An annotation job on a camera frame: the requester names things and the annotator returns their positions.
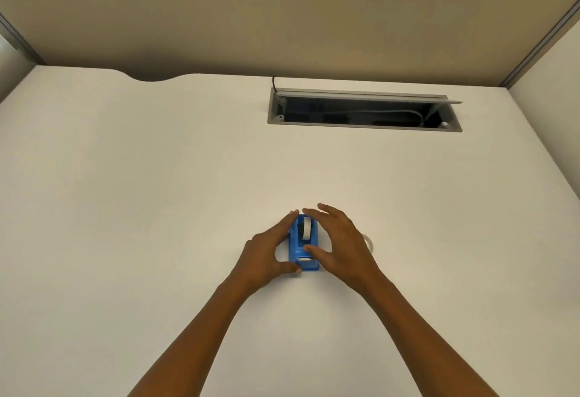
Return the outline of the blue tape dispenser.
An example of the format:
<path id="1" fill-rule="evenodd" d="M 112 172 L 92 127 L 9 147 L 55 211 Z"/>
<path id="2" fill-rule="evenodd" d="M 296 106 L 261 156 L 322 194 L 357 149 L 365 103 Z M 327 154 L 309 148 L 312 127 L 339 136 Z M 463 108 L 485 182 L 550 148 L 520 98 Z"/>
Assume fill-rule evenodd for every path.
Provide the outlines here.
<path id="1" fill-rule="evenodd" d="M 318 246 L 318 222 L 312 218 L 313 230 L 310 243 L 303 243 L 298 239 L 297 223 L 300 214 L 294 220 L 288 231 L 288 258 L 289 261 L 298 264 L 303 272 L 316 272 L 320 270 L 320 264 L 312 256 L 303 250 L 306 245 Z"/>

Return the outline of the person's left forearm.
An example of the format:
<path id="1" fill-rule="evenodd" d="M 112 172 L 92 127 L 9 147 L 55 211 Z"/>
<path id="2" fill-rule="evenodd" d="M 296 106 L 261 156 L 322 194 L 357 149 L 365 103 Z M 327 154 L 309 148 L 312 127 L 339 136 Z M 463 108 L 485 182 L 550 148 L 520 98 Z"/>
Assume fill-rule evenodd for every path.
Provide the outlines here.
<path id="1" fill-rule="evenodd" d="M 199 397 L 231 322 L 259 289 L 228 276 L 127 397 Z"/>

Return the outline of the person's right hand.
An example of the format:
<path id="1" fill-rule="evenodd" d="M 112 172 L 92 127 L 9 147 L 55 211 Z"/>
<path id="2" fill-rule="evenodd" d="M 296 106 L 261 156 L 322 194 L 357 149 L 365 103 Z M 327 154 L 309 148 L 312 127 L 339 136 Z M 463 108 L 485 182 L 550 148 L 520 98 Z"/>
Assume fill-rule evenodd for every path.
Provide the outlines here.
<path id="1" fill-rule="evenodd" d="M 304 208 L 303 213 L 317 221 L 316 209 Z M 361 296 L 368 298 L 381 291 L 388 280 L 368 251 L 356 226 L 319 226 L 330 238 L 335 259 L 334 268 L 324 268 Z"/>

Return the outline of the person's left hand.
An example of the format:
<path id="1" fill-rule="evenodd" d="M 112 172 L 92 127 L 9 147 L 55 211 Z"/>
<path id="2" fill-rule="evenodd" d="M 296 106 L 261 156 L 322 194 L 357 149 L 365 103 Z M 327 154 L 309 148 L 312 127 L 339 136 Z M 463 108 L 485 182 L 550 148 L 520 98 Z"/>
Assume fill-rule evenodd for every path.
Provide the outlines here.
<path id="1" fill-rule="evenodd" d="M 257 233 L 245 243 L 233 270 L 224 281 L 228 289 L 240 297 L 248 298 L 275 278 L 276 248 L 286 240 L 289 227 L 299 214 L 290 211 L 277 224 Z"/>

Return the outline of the grey partition frame strip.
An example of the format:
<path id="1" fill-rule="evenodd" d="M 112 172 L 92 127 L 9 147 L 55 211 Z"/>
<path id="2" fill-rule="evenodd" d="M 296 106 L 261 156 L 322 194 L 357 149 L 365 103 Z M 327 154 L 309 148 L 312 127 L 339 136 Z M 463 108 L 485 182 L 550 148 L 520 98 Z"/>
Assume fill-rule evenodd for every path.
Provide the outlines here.
<path id="1" fill-rule="evenodd" d="M 2 12 L 0 12 L 0 35 L 27 60 L 36 65 L 47 65 Z"/>
<path id="2" fill-rule="evenodd" d="M 555 40 L 555 38 L 562 33 L 567 24 L 574 19 L 577 13 L 580 11 L 580 0 L 576 0 L 572 6 L 566 11 L 566 13 L 558 20 L 555 25 L 548 31 L 546 35 L 541 38 L 541 40 L 533 47 L 533 49 L 516 65 L 516 67 L 503 79 L 499 84 L 500 88 L 510 89 L 518 79 L 532 67 L 532 65 L 539 59 L 540 56 L 545 52 L 549 44 Z"/>

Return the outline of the person's right forearm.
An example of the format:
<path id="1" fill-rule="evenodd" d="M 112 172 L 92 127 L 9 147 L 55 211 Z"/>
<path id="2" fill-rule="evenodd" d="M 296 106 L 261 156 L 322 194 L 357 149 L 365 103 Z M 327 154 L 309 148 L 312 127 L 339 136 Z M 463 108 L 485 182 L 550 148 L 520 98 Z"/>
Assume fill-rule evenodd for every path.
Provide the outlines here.
<path id="1" fill-rule="evenodd" d="M 357 291 L 388 331 L 422 397 L 499 397 L 382 272 L 362 278 Z"/>

